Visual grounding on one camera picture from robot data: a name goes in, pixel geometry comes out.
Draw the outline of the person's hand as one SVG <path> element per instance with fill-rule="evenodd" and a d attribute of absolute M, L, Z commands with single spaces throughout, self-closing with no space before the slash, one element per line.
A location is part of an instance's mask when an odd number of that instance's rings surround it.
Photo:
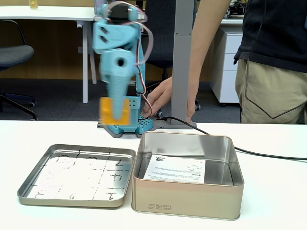
<path fill-rule="evenodd" d="M 172 96 L 172 80 L 170 77 L 159 84 L 151 93 L 147 96 L 147 101 L 141 115 L 143 117 L 153 116 L 159 109 L 166 105 Z"/>

